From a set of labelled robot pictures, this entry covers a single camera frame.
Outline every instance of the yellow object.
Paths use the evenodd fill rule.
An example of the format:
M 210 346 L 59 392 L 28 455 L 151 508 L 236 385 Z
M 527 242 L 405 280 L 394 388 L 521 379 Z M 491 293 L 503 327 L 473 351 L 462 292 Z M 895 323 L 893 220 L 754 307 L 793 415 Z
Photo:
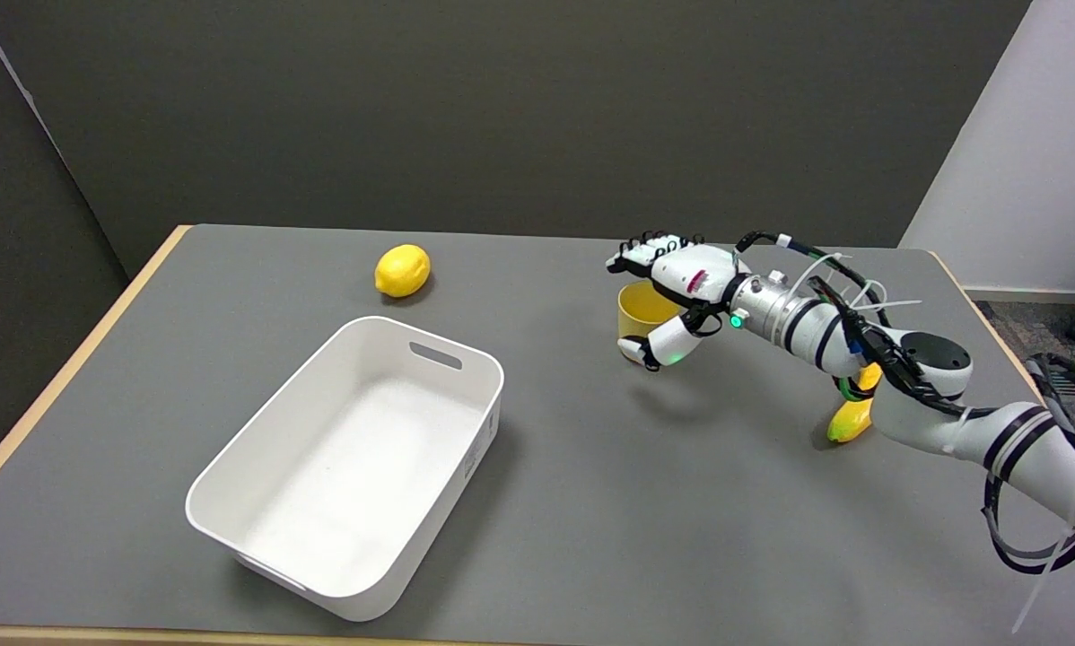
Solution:
M 393 247 L 377 260 L 374 289 L 393 298 L 405 298 L 426 285 L 430 278 L 430 257 L 417 245 Z
M 616 338 L 648 336 L 682 307 L 654 289 L 648 281 L 629 283 L 616 295 Z
M 857 378 L 857 385 L 861 386 L 861 389 L 869 389 L 877 385 L 879 381 L 882 381 L 882 368 L 873 363 L 861 371 L 861 376 Z M 828 425 L 828 439 L 838 444 L 857 439 L 873 422 L 872 408 L 872 398 L 865 401 L 844 402 L 836 415 L 833 415 L 833 420 Z

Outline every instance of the wooden table edge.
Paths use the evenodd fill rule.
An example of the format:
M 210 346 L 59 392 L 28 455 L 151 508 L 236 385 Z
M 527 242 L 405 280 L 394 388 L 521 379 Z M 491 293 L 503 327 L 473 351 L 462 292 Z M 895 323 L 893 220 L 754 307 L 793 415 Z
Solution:
M 131 281 L 127 289 L 123 290 L 123 293 L 119 295 L 114 305 L 111 305 L 111 310 L 108 310 L 103 318 L 100 318 L 95 328 L 90 330 L 87 339 L 83 340 L 82 344 L 78 344 L 78 348 L 75 348 L 70 359 L 67 359 L 67 363 L 58 369 L 51 383 L 46 385 L 46 388 L 42 389 L 42 392 L 39 393 L 39 397 L 35 398 L 30 407 L 24 413 L 24 416 L 19 417 L 15 426 L 12 426 L 12 430 L 9 431 L 8 436 L 3 439 L 3 442 L 0 442 L 0 469 L 12 457 L 12 454 L 15 454 L 15 449 L 20 444 L 24 444 L 24 440 L 34 429 L 42 415 L 46 413 L 46 410 L 51 408 L 51 404 L 54 404 L 55 400 L 62 392 L 62 389 L 67 387 L 67 384 L 71 383 L 78 369 L 83 368 L 90 353 L 94 353 L 95 348 L 99 347 L 99 343 L 106 336 L 106 332 L 111 331 L 111 328 L 115 326 L 115 321 L 123 316 L 128 306 L 131 306 L 131 301 L 134 300 L 134 297 L 139 296 L 139 292 L 143 290 L 143 287 L 150 281 L 152 275 L 155 274 L 155 271 L 167 260 L 171 249 L 175 248 L 175 245 L 182 240 L 182 236 L 185 236 L 189 229 L 190 225 L 176 226 L 175 230 L 159 246 L 159 250 L 156 250 L 150 260 L 139 271 L 134 281 Z
M 87 334 L 87 339 L 83 340 L 83 343 L 78 345 L 75 349 L 74 355 L 67 360 L 67 363 L 62 364 L 60 371 L 57 375 L 46 385 L 44 391 L 39 393 L 37 400 L 34 400 L 28 412 L 24 413 L 24 417 L 13 426 L 12 430 L 8 433 L 8 436 L 0 442 L 0 468 L 3 466 L 4 462 L 8 462 L 8 458 L 12 457 L 12 454 L 18 448 L 19 444 L 24 442 L 28 433 L 34 428 L 35 422 L 39 418 L 46 413 L 46 408 L 51 407 L 51 404 L 55 399 L 60 396 L 62 389 L 67 387 L 67 384 L 73 379 L 75 373 L 78 369 L 83 367 L 86 362 L 87 357 L 90 356 L 91 351 L 95 351 L 96 347 L 99 347 L 99 343 L 102 342 L 103 336 L 106 336 L 106 332 L 111 331 L 111 328 L 115 326 L 115 321 L 127 311 L 127 307 L 131 305 L 131 301 L 139 295 L 141 290 L 146 286 L 147 282 L 150 281 L 155 271 L 159 269 L 161 263 L 167 260 L 168 255 L 171 250 L 175 248 L 175 245 L 185 236 L 186 232 L 190 229 L 189 225 L 177 226 L 175 231 L 173 231 L 164 241 L 163 244 L 159 246 L 159 250 L 150 257 L 150 260 L 143 267 L 143 270 L 139 271 L 139 275 L 135 275 L 134 281 L 128 285 L 127 289 L 123 291 L 123 295 L 118 297 L 115 301 L 115 305 L 112 305 L 110 311 L 106 311 L 106 315 L 95 326 L 90 334 Z M 979 316 L 980 322 L 985 325 L 988 329 L 992 339 L 1000 344 L 1001 348 L 1004 349 L 1008 360 L 1013 361 L 1017 372 L 1024 377 L 1024 381 L 1029 384 L 1031 391 L 1037 393 L 1036 386 L 1033 384 L 1033 378 L 1029 375 L 1029 372 L 1024 371 L 1023 363 L 1015 356 L 1013 348 L 1008 347 L 1008 344 L 1004 343 L 1001 335 L 997 333 L 997 329 L 992 328 L 992 324 L 989 322 L 988 318 L 985 318 L 985 314 L 976 306 L 972 298 L 969 298 L 968 291 L 963 290 L 960 283 L 957 282 L 956 275 L 952 275 L 952 271 L 948 269 L 941 257 L 935 253 L 929 253 L 936 262 L 944 270 L 944 273 L 948 275 L 951 279 L 952 285 L 957 286 L 957 290 L 960 290 L 960 296 L 963 296 L 964 300 L 969 302 L 969 306 L 972 306 L 973 312 L 976 312 L 976 316 Z M 66 645 L 66 643 L 111 643 L 112 645 L 146 645 L 146 646 L 161 646 L 170 645 L 170 643 L 213 643 L 214 645 L 245 645 L 245 646 L 299 646 L 305 645 L 305 643 L 329 643 L 333 646 L 473 646 L 472 643 L 456 643 L 456 642 L 406 642 L 399 641 L 399 638 L 372 638 L 372 637 L 317 637 L 317 635 L 285 635 L 285 634 L 258 634 L 258 633 L 242 633 L 242 632 L 200 632 L 200 631 L 172 631 L 172 630 L 139 630 L 139 629 L 105 629 L 105 628 L 57 628 L 57 627 L 12 627 L 12 626 L 0 626 L 0 645 L 4 643 L 22 643 L 22 645 L 32 645 L 33 643 L 44 643 L 46 646 L 54 645 Z M 485 646 L 506 646 L 506 645 L 485 645 Z
M 1017 368 L 1017 372 L 1020 372 L 1020 376 L 1023 377 L 1024 382 L 1029 385 L 1029 389 L 1031 389 L 1033 396 L 1036 397 L 1036 400 L 1043 404 L 1044 398 L 1041 397 L 1038 389 L 1036 389 L 1036 382 L 1033 382 L 1033 376 L 1029 375 L 1029 371 L 1027 371 L 1027 369 L 1024 368 L 1024 362 L 1020 360 L 1020 357 L 1017 356 L 1017 353 L 1013 351 L 1013 348 L 1008 347 L 1008 344 L 1004 343 L 1004 340 L 1001 339 L 1001 335 L 997 333 L 997 328 L 992 327 L 992 322 L 989 322 L 989 319 L 988 317 L 985 316 L 985 313 L 981 312 L 978 306 L 976 306 L 976 303 L 973 302 L 972 297 L 969 296 L 969 292 L 965 291 L 963 287 L 960 286 L 960 282 L 957 281 L 956 275 L 952 275 L 952 271 L 948 269 L 948 265 L 944 264 L 944 261 L 941 260 L 940 255 L 936 255 L 936 253 L 929 253 L 929 254 L 936 259 L 936 262 L 940 263 L 941 269 L 944 270 L 944 273 L 948 274 L 948 278 L 952 279 L 952 285 L 956 285 L 957 290 L 960 290 L 960 296 L 963 296 L 964 300 L 969 302 L 969 306 L 972 306 L 972 311 L 976 312 L 976 316 L 980 318 L 980 322 L 985 325 L 986 329 L 988 329 L 989 334 L 992 334 L 992 339 L 997 340 L 997 343 L 1000 344 L 1001 349 L 1004 350 L 1004 355 L 1008 356 L 1008 360 Z

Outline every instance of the white wall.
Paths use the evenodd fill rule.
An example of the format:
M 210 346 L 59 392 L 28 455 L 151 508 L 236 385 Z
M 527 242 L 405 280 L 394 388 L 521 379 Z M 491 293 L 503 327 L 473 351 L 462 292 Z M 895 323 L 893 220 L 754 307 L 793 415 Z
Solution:
M 1075 0 L 1034 0 L 905 232 L 961 285 L 1075 291 Z

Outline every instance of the gray wall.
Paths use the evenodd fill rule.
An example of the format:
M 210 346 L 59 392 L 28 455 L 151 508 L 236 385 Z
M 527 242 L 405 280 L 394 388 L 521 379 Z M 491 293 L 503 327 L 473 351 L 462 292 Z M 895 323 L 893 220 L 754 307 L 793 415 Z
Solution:
M 182 221 L 894 246 L 1029 0 L 0 0 L 130 271 Z
M 90 210 L 0 62 L 0 441 L 124 282 Z

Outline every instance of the bin handle cutout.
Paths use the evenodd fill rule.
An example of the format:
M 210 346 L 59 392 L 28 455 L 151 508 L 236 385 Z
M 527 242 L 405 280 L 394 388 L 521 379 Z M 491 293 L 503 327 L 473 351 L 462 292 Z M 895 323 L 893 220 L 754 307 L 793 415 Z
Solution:
M 246 555 L 242 555 L 242 552 L 239 552 L 239 556 L 243 557 L 243 559 L 245 559 L 255 568 L 263 570 L 264 573 L 270 573 L 271 576 L 278 577 L 280 579 L 285 580 L 287 584 L 295 586 L 295 588 L 305 592 L 306 586 L 299 584 L 299 582 L 296 582 L 295 579 L 284 575 L 283 573 L 280 573 L 278 570 L 275 570 L 274 568 L 267 565 L 266 563 L 259 561 L 258 559 L 254 559 L 254 557 L 247 557 Z
M 410 351 L 422 357 L 422 359 L 431 360 L 434 363 L 441 363 L 446 365 L 446 368 L 453 368 L 455 371 L 460 371 L 460 369 L 462 369 L 462 360 L 458 357 L 446 355 L 446 353 L 440 349 L 434 349 L 430 346 L 424 346 L 422 344 L 410 342 Z

